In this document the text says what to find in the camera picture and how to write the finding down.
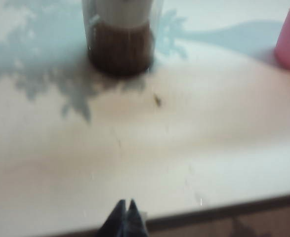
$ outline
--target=white table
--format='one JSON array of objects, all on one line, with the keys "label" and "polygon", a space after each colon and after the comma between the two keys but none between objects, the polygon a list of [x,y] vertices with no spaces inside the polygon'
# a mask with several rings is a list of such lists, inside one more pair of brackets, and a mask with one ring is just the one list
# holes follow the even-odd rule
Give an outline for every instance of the white table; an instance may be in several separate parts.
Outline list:
[{"label": "white table", "polygon": [[80,1],[5,2],[1,237],[98,227],[121,198],[154,218],[290,194],[271,53],[290,0],[167,0],[157,66],[131,81],[90,67]]}]

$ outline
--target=crumb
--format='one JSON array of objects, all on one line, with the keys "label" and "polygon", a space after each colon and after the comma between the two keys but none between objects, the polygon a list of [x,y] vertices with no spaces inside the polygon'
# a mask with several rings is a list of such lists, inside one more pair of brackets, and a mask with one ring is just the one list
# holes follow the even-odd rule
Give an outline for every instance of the crumb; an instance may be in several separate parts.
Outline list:
[{"label": "crumb", "polygon": [[156,94],[154,94],[154,99],[155,99],[156,105],[158,107],[161,107],[161,99]]}]

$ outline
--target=coffee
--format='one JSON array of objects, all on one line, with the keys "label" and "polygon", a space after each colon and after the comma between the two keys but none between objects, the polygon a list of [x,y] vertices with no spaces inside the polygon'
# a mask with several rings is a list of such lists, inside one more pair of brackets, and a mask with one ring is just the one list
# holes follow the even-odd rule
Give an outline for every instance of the coffee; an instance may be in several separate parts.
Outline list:
[{"label": "coffee", "polygon": [[99,21],[89,32],[90,59],[104,72],[131,76],[146,70],[153,61],[155,40],[149,23],[124,29]]}]

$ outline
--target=glass jar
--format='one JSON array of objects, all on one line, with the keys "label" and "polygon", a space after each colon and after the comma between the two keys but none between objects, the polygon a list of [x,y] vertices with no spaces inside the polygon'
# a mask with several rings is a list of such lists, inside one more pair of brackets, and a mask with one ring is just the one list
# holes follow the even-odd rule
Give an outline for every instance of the glass jar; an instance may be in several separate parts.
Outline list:
[{"label": "glass jar", "polygon": [[153,62],[163,0],[82,0],[88,54],[100,70],[138,74]]}]

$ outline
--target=floor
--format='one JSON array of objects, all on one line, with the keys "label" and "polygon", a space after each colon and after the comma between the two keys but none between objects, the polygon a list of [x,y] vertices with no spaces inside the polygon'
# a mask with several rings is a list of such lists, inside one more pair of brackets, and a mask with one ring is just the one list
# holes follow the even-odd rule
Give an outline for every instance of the floor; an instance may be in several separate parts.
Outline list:
[{"label": "floor", "polygon": [[150,237],[290,237],[290,207],[150,232]]}]

